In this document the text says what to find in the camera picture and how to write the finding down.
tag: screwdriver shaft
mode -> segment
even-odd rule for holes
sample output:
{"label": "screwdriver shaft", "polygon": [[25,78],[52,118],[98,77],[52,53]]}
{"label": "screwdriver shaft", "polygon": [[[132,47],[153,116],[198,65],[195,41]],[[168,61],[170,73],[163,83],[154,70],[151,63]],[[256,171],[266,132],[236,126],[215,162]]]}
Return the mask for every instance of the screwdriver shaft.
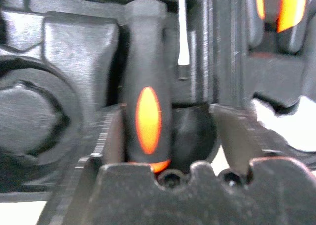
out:
{"label": "screwdriver shaft", "polygon": [[179,58],[178,65],[185,66],[190,64],[190,53],[188,45],[187,31],[187,7],[186,0],[179,0]]}

